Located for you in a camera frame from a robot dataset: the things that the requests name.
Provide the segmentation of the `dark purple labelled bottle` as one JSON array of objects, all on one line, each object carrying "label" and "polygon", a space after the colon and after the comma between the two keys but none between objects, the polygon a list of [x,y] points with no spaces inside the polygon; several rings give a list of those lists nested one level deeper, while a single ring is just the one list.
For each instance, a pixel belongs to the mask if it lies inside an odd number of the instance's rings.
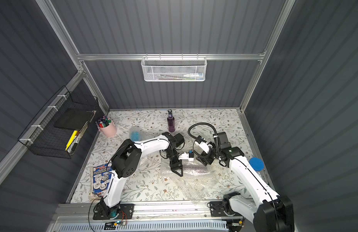
[{"label": "dark purple labelled bottle", "polygon": [[203,176],[210,174],[206,166],[188,165],[183,168],[186,175]]}]

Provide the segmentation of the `purple liquid glass bottle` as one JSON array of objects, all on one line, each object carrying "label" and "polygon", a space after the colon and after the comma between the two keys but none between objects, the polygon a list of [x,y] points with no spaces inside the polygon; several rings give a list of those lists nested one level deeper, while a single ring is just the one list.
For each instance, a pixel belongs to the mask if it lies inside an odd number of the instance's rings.
[{"label": "purple liquid glass bottle", "polygon": [[169,109],[168,111],[168,117],[167,117],[167,123],[168,123],[168,130],[169,132],[173,133],[175,129],[175,118],[173,116],[172,109]]}]

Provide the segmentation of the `blue liquid glass bottle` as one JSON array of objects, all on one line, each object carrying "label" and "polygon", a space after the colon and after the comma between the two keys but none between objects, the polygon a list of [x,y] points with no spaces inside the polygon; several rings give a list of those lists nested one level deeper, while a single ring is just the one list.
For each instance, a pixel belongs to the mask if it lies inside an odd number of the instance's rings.
[{"label": "blue liquid glass bottle", "polygon": [[140,131],[131,131],[130,132],[130,139],[133,142],[140,141],[141,140],[141,133]]}]

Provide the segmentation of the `bubble wrap sheet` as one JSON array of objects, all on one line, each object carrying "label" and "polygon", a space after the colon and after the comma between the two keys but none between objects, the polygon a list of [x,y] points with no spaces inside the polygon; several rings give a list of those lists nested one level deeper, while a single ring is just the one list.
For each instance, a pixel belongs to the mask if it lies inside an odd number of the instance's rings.
[{"label": "bubble wrap sheet", "polygon": [[[140,133],[141,133],[141,140],[140,141],[151,140],[151,139],[153,139],[153,138],[155,138],[155,137],[160,135],[157,132],[151,132],[151,131],[142,130],[142,128],[140,128],[138,126],[132,126],[129,129],[129,133],[131,131],[140,131]],[[139,172],[139,169],[141,169],[141,166],[144,165],[144,164],[147,164],[147,163],[149,163],[148,155],[142,155],[142,157],[140,158],[140,161],[139,161],[134,173],[132,174],[132,176],[136,176],[138,174],[138,172]]]},{"label": "bubble wrap sheet", "polygon": [[[198,161],[183,161],[183,168],[188,165],[203,166]],[[220,200],[223,195],[231,192],[246,193],[242,181],[228,168],[221,166],[206,166],[208,175],[191,176],[183,171],[183,177],[174,174],[169,165],[169,159],[161,157],[160,180],[153,194],[158,201],[191,201]]]}]

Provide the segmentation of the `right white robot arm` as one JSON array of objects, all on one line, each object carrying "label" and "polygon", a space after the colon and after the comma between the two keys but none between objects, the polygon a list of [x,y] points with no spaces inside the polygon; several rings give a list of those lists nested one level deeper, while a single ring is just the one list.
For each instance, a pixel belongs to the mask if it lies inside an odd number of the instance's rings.
[{"label": "right white robot arm", "polygon": [[239,192],[225,194],[221,201],[208,203],[212,217],[238,217],[252,222],[257,232],[295,231],[293,203],[286,196],[275,192],[252,168],[244,153],[233,147],[224,132],[214,134],[214,142],[207,142],[201,136],[195,140],[203,150],[197,159],[204,165],[216,160],[223,167],[230,168],[252,197],[249,201]]}]

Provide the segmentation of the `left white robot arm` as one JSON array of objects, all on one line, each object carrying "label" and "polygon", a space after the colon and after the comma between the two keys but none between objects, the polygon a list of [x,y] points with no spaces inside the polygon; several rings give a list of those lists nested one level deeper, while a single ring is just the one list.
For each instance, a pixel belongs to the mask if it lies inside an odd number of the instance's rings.
[{"label": "left white robot arm", "polygon": [[112,178],[105,196],[97,206],[99,213],[111,218],[111,213],[119,208],[122,190],[127,179],[136,171],[140,159],[157,151],[164,151],[169,159],[170,169],[178,176],[183,176],[183,165],[177,148],[185,143],[182,134],[172,135],[164,132],[161,135],[144,141],[125,140],[111,158]]}]

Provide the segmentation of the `blue-lid pencil jar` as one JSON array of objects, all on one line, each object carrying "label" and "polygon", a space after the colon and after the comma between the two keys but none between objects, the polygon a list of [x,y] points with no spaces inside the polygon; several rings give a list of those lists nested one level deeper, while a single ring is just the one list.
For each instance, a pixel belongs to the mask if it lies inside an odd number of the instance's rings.
[{"label": "blue-lid pencil jar", "polygon": [[255,172],[260,172],[263,171],[265,165],[264,162],[257,157],[253,157],[249,160],[249,164],[251,165],[251,167],[254,169]]}]

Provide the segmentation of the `pink marker cup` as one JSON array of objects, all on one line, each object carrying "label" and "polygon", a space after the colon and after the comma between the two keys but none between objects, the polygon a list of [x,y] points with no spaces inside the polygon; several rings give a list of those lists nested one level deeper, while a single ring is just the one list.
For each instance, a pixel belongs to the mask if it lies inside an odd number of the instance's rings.
[{"label": "pink marker cup", "polygon": [[107,116],[98,119],[96,125],[99,132],[104,134],[107,138],[111,138],[117,134],[117,128],[114,122]]}]

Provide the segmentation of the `blue sticker sheet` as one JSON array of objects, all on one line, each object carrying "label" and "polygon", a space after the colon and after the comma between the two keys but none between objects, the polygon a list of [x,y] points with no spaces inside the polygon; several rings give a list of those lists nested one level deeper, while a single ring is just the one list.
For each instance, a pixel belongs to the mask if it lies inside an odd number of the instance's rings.
[{"label": "blue sticker sheet", "polygon": [[92,189],[91,192],[96,197],[104,197],[107,193],[109,182],[112,177],[112,164],[106,163],[92,168]]}]

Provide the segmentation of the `yellow highlighter in basket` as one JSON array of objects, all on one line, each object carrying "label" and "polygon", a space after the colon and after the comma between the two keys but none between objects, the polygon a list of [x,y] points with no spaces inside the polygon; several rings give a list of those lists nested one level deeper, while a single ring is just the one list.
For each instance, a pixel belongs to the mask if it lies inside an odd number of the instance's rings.
[{"label": "yellow highlighter in basket", "polygon": [[68,141],[68,143],[67,143],[67,145],[66,145],[66,151],[69,149],[69,147],[72,145],[72,143],[73,143],[73,141],[75,140],[75,138],[78,136],[78,134],[79,134],[79,131],[77,131],[77,130],[75,130],[73,133],[72,133],[72,135],[71,135],[71,137],[70,137],[70,139],[69,139],[69,141]]}]

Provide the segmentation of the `black notebook in basket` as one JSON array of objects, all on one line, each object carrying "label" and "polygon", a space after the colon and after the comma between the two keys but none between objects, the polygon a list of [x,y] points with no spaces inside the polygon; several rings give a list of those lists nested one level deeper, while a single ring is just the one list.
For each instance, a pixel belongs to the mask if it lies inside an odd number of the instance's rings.
[{"label": "black notebook in basket", "polygon": [[93,111],[68,108],[59,117],[59,119],[55,121],[54,127],[58,129],[81,131],[81,129],[88,121],[90,121],[93,115]]}]

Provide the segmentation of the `aluminium front rail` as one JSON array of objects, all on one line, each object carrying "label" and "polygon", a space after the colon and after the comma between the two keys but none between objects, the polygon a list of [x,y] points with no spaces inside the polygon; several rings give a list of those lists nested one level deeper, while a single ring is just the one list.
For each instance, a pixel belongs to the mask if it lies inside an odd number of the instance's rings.
[{"label": "aluminium front rail", "polygon": [[[134,204],[132,219],[124,220],[181,220],[181,219],[207,219],[207,218],[237,218],[237,217],[212,217],[207,203],[211,200],[191,201],[160,201],[160,202],[124,202],[122,204]],[[96,203],[60,204],[51,219],[55,222],[97,222],[117,221],[93,220],[93,210]]]}]

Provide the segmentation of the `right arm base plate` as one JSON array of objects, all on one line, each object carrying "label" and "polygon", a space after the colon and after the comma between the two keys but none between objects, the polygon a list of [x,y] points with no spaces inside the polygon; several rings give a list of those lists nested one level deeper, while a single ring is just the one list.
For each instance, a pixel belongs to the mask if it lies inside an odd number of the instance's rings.
[{"label": "right arm base plate", "polygon": [[223,201],[211,201],[207,203],[212,217],[241,217],[242,215],[233,211],[229,203]]}]

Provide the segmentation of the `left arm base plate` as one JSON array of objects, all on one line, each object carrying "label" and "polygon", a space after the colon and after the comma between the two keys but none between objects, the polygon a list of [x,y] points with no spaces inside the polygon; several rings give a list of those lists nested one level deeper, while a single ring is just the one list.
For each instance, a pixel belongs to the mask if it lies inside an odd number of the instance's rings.
[{"label": "left arm base plate", "polygon": [[104,203],[97,203],[93,210],[93,220],[132,219],[134,207],[134,204],[117,204],[108,207]]}]

